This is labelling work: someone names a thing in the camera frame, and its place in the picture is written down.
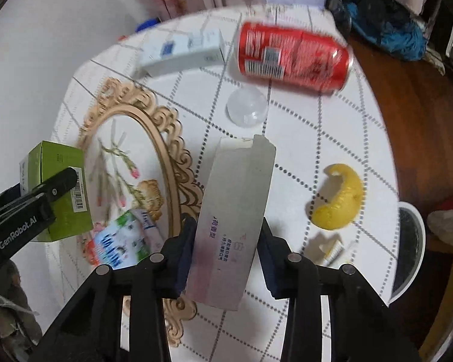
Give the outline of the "green medicine box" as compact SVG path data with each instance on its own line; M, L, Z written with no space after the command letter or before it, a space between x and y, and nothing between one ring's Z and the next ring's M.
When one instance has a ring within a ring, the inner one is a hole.
M35 237L37 242L55 242L92 229L82 150L51 141L30 150L20 163L21 194L42 185L55 220Z

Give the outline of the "long white paper box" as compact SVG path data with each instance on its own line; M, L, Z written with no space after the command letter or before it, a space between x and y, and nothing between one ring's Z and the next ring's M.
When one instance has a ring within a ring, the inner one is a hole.
M193 301L238 309L259 241L275 158L276 147L261 135L220 140L185 288Z

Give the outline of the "red soda can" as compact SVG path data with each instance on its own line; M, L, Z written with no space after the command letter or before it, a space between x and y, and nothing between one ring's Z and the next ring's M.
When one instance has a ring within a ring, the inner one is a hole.
M331 93L345 86L353 52L331 36L246 21L239 31L237 61L243 75Z

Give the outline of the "white round trash bin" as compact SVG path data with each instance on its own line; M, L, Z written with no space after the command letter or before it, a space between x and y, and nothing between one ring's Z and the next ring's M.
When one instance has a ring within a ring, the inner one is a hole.
M426 251L426 229L412 204L399 202L399 256L390 303L397 301L413 284Z

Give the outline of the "blue white snack packet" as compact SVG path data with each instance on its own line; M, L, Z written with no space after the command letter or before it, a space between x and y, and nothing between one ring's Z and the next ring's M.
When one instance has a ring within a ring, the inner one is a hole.
M164 239L152 217L142 209L124 212L108 226L99 225L86 243L92 265L109 265L114 270L135 266L159 252Z

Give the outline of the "yellow lemon peel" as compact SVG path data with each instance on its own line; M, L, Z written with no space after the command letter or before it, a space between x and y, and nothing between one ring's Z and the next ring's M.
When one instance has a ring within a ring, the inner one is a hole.
M315 204L309 216L318 228L332 231L347 226L361 211L364 187L361 177L347 164L332 164L325 169L328 176L323 187L330 195L324 204Z

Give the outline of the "grey slipper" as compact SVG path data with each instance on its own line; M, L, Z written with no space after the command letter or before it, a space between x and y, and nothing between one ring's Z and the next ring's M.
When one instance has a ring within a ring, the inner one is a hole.
M427 225L442 242L453 246L453 209L430 213Z

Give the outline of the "ornate gold oval tray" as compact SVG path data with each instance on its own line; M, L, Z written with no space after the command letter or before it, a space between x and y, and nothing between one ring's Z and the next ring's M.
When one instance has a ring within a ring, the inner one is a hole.
M93 221L107 226L141 209L169 238L181 232L182 215L199 216L203 191L194 181L179 113L160 105L154 92L106 78L77 146L85 156Z

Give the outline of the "white checked tablecloth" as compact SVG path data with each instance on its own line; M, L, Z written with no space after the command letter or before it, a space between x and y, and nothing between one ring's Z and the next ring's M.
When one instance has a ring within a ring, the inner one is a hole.
M390 141L361 66L354 63L345 86L330 95L254 81L239 72L236 62L238 31L245 21L337 36L329 12L306 6L222 8L163 22L113 45L75 72L57 114L52 140L77 146L86 112L106 78L135 83L154 92L160 105L178 111L194 181L203 192L221 139L265 136L276 146L266 217L273 233L302 254L318 234L333 235L314 226L309 216L315 204L324 204L333 195L323 187L328 179L325 169L347 164L361 177L365 199L357 217L336 234L345 242L358 242L352 264L388 302L399 255L399 195ZM213 29L222 33L227 65L159 78L133 77L143 43ZM240 87L256 87L266 97L268 115L263 123L241 128L231 122L227 101Z

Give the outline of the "clear plastic lid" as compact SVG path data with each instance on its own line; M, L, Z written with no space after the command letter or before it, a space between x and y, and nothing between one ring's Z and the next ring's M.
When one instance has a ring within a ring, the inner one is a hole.
M268 115L268 102L256 87L240 87L229 96L226 111L235 125L251 128L265 120Z

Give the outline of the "white blue medicine box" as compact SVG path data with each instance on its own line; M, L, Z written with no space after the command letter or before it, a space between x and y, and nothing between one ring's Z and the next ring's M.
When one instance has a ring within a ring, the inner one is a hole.
M148 41L140 47L134 78L157 78L185 70L223 65L225 42L218 29L178 34L168 41Z

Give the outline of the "blue black clothes pile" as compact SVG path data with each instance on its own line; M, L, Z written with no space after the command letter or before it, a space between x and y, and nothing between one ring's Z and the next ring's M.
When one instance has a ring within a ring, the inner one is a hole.
M417 15L396 0L326 0L336 29L348 39L359 34L391 56L419 61L427 50L441 0L427 0Z

